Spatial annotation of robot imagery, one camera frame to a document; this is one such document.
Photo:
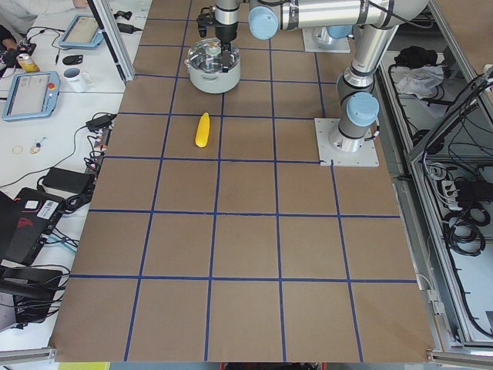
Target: blue circular cap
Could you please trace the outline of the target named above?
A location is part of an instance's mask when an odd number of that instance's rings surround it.
[[[279,28],[276,14],[265,6],[257,6],[250,10],[248,23],[250,23],[252,35],[259,40],[270,39]]]
[[[377,119],[380,104],[368,92],[358,92],[347,102],[347,116],[356,126],[366,127]]]
[[[332,39],[343,39],[344,37],[348,37],[351,31],[353,31],[352,25],[332,25],[331,27],[327,27],[327,31],[329,32],[329,36]]]

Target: person's hand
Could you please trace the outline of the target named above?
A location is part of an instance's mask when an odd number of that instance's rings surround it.
[[[76,8],[87,8],[89,6],[89,4],[87,4],[87,0],[72,0],[72,1]]]

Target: white cup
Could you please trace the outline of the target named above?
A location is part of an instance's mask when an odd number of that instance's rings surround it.
[[[72,90],[76,93],[83,93],[92,85],[92,80],[87,72],[82,72],[78,68],[66,69],[63,76],[69,83]]]

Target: white label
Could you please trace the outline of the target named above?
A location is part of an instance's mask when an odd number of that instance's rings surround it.
[[[25,202],[25,209],[26,210],[35,210],[38,208],[39,202],[37,200],[28,200]]]
[[[45,204],[43,204],[43,207],[41,207],[41,210],[38,212],[38,217],[48,220],[52,216],[53,212],[55,212],[58,205],[59,204],[54,202],[53,200],[47,200]]]

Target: white mounting plate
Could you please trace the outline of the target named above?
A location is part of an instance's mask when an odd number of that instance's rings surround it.
[[[339,124],[339,119],[316,118],[318,157],[321,166],[330,166],[334,162],[336,167],[378,167],[378,156],[374,141],[365,141],[356,153],[343,153],[336,150],[329,143],[329,132]],[[371,137],[371,131],[365,137]]]
[[[305,52],[337,52],[348,54],[351,49],[347,38],[334,40],[331,44],[322,44],[314,38],[314,29],[303,29]]]

